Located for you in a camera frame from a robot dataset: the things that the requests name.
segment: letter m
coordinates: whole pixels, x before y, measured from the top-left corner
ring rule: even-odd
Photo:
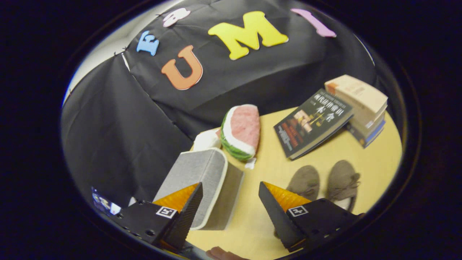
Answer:
[[[286,43],[289,38],[281,34],[265,18],[265,13],[261,11],[248,12],[243,15],[244,28],[229,23],[220,23],[208,30],[209,35],[216,35],[230,50],[230,59],[237,60],[246,56],[249,49],[242,47],[243,43],[254,50],[260,48],[258,34],[262,37],[261,42],[266,47]]]

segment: purple letter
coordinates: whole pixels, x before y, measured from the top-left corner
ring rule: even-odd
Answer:
[[[337,36],[335,32],[329,30],[325,25],[323,25],[318,19],[316,19],[309,11],[303,9],[290,9],[294,13],[298,13],[303,18],[305,18],[311,25],[316,28],[317,34],[321,35],[322,37],[335,37]]]

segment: black book cover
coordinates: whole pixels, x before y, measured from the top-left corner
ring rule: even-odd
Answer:
[[[350,105],[318,90],[274,126],[286,157],[295,159],[322,143],[353,115]]]

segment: wooden table surface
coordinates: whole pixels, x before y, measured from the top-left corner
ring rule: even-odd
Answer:
[[[287,159],[273,126],[295,108],[260,117],[261,135],[254,169],[225,154],[229,163],[244,171],[244,180],[231,222],[226,230],[190,230],[187,241],[202,250],[220,246],[251,260],[275,259],[289,254],[273,236],[274,226],[258,197],[260,181],[286,188],[293,174],[304,165],[314,166],[320,177],[318,198],[325,197],[328,174],[339,160],[348,160],[361,174],[353,214],[368,211],[385,192],[398,169],[402,145],[390,115],[385,115],[382,133],[367,148],[345,129],[294,161]]]

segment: watermelon slice toy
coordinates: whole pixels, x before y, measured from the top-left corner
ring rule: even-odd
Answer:
[[[260,115],[255,105],[245,104],[231,108],[221,124],[223,147],[240,161],[255,156],[260,140]]]

